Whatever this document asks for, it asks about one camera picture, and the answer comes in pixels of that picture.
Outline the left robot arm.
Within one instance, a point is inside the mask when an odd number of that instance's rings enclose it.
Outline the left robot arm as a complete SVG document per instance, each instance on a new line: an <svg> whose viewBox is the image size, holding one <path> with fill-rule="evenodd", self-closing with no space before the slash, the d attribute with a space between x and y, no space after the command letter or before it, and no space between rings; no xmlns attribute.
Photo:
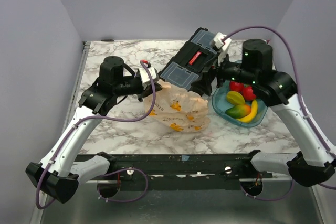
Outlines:
<svg viewBox="0 0 336 224"><path fill-rule="evenodd" d="M75 114L60 139L39 163L28 164L26 174L36 187L38 209L48 207L40 205L41 192L64 204L79 185L87 181L96 177L112 179L121 172L134 170L121 167L115 157L104 152L78 165L74 162L92 131L102 120L110 119L107 114L118 104L118 97L137 95L141 100L151 95L155 103L156 91L160 88L157 84L159 74L149 62L141 61L140 64L141 67L133 71L120 57L104 58L99 76L82 93Z"/></svg>

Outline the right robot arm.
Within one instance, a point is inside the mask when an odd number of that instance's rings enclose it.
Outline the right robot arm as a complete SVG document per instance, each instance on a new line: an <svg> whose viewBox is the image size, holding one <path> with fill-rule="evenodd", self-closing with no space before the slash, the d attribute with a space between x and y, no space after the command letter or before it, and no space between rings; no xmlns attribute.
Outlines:
<svg viewBox="0 0 336 224"><path fill-rule="evenodd" d="M241 165L249 178L259 172L275 172L292 177L298 184L310 187L328 181L335 174L333 144L319 128L303 102L298 79L273 69L273 49L261 39L243 43L242 62L231 62L228 56L229 38L217 34L209 48L219 59L215 65L217 83L237 81L249 84L254 94L272 109L297 142L297 154L270 154L258 151Z"/></svg>

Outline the peach plastic bag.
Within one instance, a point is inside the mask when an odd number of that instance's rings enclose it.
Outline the peach plastic bag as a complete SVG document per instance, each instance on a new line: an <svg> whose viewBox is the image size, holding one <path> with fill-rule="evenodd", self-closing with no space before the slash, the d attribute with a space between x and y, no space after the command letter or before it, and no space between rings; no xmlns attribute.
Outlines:
<svg viewBox="0 0 336 224"><path fill-rule="evenodd" d="M162 90L156 93L149 116L179 132L197 132L208 127L208 101L193 91L159 80Z"/></svg>

